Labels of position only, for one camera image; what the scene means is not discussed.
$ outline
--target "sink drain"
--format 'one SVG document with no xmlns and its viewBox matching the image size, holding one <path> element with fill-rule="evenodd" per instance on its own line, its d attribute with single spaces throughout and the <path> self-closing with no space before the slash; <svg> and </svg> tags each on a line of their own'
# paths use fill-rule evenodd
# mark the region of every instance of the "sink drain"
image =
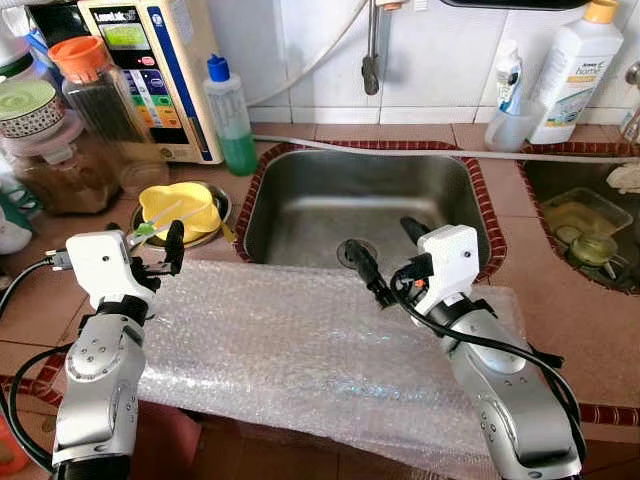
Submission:
<svg viewBox="0 0 640 480">
<path fill-rule="evenodd" d="M 351 270 L 356 269 L 355 264 L 353 263 L 353 261 L 351 261 L 351 259 L 347 257 L 347 253 L 346 253 L 346 249 L 347 249 L 346 243 L 349 240 L 355 240 L 360 245 L 362 245 L 365 248 L 365 250 L 369 252 L 369 254 L 374 258 L 374 260 L 378 259 L 378 252 L 376 251 L 376 248 L 373 245 L 371 245 L 369 242 L 367 242 L 366 240 L 360 240 L 359 238 L 348 238 L 344 242 L 342 242 L 340 245 L 338 245 L 338 248 L 336 249 L 336 255 L 338 256 L 338 261 L 342 266 L 350 268 Z"/>
</svg>

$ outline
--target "bubble wrap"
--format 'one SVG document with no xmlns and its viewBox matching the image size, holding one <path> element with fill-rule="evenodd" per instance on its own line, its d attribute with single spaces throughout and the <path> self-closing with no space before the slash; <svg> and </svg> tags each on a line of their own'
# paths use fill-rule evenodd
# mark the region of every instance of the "bubble wrap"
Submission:
<svg viewBox="0 0 640 480">
<path fill-rule="evenodd" d="M 522 334 L 510 289 L 476 287 Z M 139 395 L 330 437 L 456 479 L 497 477 L 438 339 L 354 272 L 185 263 L 145 324 Z"/>
</svg>

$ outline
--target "yellow cap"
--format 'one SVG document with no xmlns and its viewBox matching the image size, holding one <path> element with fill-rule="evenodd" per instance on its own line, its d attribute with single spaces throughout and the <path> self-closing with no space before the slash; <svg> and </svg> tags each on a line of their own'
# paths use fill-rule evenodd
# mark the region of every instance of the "yellow cap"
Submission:
<svg viewBox="0 0 640 480">
<path fill-rule="evenodd" d="M 592 0 L 582 18 L 591 23 L 611 23 L 618 5 L 617 0 Z"/>
</svg>

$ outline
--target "green liquid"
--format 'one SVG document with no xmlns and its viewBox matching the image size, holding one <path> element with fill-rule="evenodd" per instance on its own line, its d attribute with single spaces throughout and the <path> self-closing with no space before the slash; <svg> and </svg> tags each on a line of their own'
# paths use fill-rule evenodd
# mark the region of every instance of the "green liquid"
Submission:
<svg viewBox="0 0 640 480">
<path fill-rule="evenodd" d="M 218 140 L 231 173 L 244 177 L 256 171 L 258 156 L 256 146 L 253 143 L 253 135 L 250 132 L 240 138 L 218 137 Z"/>
</svg>

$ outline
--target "display screen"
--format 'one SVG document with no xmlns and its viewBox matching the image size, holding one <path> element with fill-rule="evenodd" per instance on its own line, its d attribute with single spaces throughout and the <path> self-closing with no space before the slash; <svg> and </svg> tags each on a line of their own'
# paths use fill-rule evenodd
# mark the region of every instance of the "display screen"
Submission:
<svg viewBox="0 0 640 480">
<path fill-rule="evenodd" d="M 102 36 L 111 50 L 149 50 L 149 42 L 139 23 L 100 25 Z"/>
</svg>

